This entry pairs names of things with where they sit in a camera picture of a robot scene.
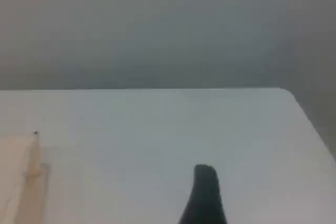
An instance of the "wooden object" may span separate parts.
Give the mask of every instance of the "wooden object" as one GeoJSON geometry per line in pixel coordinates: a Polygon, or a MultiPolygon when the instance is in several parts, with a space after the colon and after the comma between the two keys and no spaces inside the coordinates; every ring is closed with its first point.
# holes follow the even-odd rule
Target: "wooden object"
{"type": "Polygon", "coordinates": [[[48,167],[40,164],[40,145],[37,141],[31,150],[31,160],[27,172],[25,188],[22,192],[15,224],[42,224],[48,180],[48,167]]]}
{"type": "Polygon", "coordinates": [[[43,223],[47,180],[47,166],[41,166],[38,175],[27,177],[15,224],[43,223]]]}

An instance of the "white surface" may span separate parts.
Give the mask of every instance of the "white surface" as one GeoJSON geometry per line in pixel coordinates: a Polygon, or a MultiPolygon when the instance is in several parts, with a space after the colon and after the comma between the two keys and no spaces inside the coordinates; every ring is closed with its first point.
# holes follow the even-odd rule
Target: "white surface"
{"type": "Polygon", "coordinates": [[[0,92],[2,135],[40,131],[46,224],[177,223],[214,165],[230,224],[336,223],[336,163],[280,89],[0,92]]]}
{"type": "Polygon", "coordinates": [[[15,224],[32,148],[36,141],[37,137],[33,134],[0,139],[1,224],[15,224]]]}

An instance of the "gray wall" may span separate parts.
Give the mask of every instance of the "gray wall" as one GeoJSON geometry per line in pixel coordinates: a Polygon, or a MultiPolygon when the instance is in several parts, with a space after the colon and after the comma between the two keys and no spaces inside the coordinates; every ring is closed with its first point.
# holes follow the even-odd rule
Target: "gray wall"
{"type": "Polygon", "coordinates": [[[0,0],[0,8],[0,89],[281,86],[308,114],[335,118],[335,0],[0,0]]]}

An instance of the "black object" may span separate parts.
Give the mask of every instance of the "black object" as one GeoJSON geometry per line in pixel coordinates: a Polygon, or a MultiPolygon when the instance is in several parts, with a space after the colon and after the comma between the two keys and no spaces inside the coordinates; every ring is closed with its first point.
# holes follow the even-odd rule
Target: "black object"
{"type": "Polygon", "coordinates": [[[178,224],[227,224],[213,167],[195,166],[193,189],[178,224]]]}

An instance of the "white tabletop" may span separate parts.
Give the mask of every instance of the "white tabletop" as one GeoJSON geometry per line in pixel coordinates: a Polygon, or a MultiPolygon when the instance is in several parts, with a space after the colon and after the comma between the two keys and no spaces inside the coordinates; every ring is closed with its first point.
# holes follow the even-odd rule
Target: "white tabletop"
{"type": "Polygon", "coordinates": [[[46,224],[175,224],[213,165],[229,224],[336,223],[336,163],[280,89],[2,91],[2,136],[38,130],[46,224]]]}

